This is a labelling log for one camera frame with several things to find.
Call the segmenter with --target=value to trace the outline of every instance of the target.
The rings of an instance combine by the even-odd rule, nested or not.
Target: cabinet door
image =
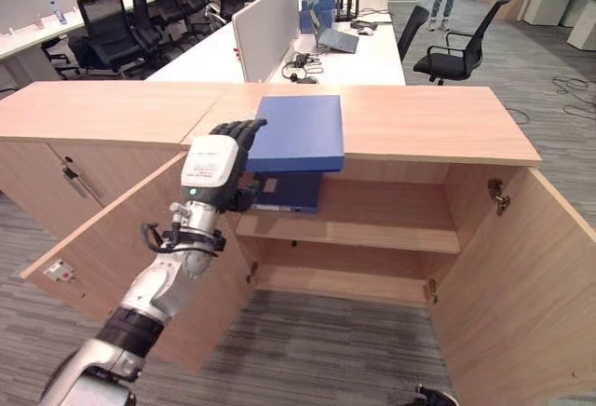
[[[429,306],[462,405],[594,387],[594,231],[536,169],[518,169],[504,195]]]
[[[80,175],[88,190],[107,206],[130,187],[168,162],[179,148],[50,143],[60,159]]]
[[[68,178],[42,142],[0,142],[0,190],[58,238],[99,212],[102,205],[77,178]]]
[[[132,280],[155,255],[142,243],[141,223],[171,222],[169,205],[180,201],[180,174],[185,154],[179,154],[83,224],[21,276],[52,297],[104,320],[118,305]],[[164,331],[156,352],[197,371],[237,316],[252,286],[247,261],[240,252],[230,219],[218,227],[227,238],[225,251],[196,283],[193,302]],[[55,282],[43,272],[57,260],[74,269],[74,278]]]

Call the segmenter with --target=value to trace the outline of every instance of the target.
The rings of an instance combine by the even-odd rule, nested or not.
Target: desk partition
[[[265,82],[298,37],[298,0],[256,0],[232,17],[246,82]]]
[[[55,1],[62,12],[72,12],[76,0],[0,0],[0,33],[21,29],[35,22],[37,17],[53,13],[50,1]]]

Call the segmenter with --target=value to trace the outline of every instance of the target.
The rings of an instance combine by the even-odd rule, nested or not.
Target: keyboard
[[[334,29],[325,29],[318,42],[331,49],[341,50],[353,54],[356,52],[359,38],[354,35],[335,31]]]

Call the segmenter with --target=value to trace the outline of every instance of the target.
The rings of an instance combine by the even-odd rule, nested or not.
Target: open cabinet door
[[[481,222],[429,306],[463,406],[522,406],[594,388],[594,231],[536,169]]]
[[[155,258],[142,243],[141,223],[171,222],[169,205],[180,201],[179,154],[76,229],[21,275],[73,308],[103,321],[118,305],[132,280]],[[217,227],[227,238],[211,268],[196,283],[192,303],[166,328],[156,346],[164,359],[198,371],[246,302],[250,270],[230,225]],[[74,278],[56,282],[44,271],[58,260],[74,269]]]

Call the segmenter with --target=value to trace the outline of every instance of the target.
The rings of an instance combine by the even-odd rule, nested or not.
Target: computer mouse
[[[358,35],[372,35],[372,34],[374,34],[374,31],[370,27],[363,27],[362,29],[358,30]]]

